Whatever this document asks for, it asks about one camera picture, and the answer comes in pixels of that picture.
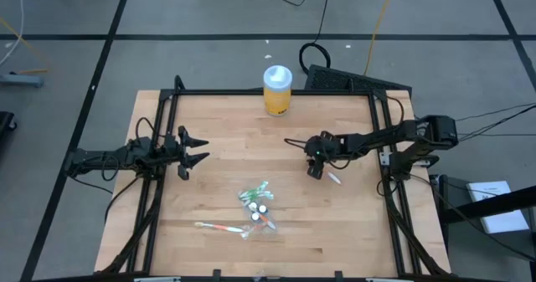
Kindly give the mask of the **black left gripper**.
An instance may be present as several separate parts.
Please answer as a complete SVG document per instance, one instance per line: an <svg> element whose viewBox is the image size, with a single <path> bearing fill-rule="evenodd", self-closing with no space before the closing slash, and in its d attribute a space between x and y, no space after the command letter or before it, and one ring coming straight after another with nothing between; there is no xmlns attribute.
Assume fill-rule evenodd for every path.
<svg viewBox="0 0 536 282"><path fill-rule="evenodd" d="M191 137L186 131L184 126L178 127L178 141L176 136L166 134L164 136L164 142L162 145L164 156L169 162L179 162L178 175L183 180L189 179L189 173L187 169L192 169L195 165L200 163L203 159L210 155L209 152L203 152L199 154L189 155L187 154L187 147L195 148L199 146L205 146L209 142L206 140L200 140Z"/></svg>

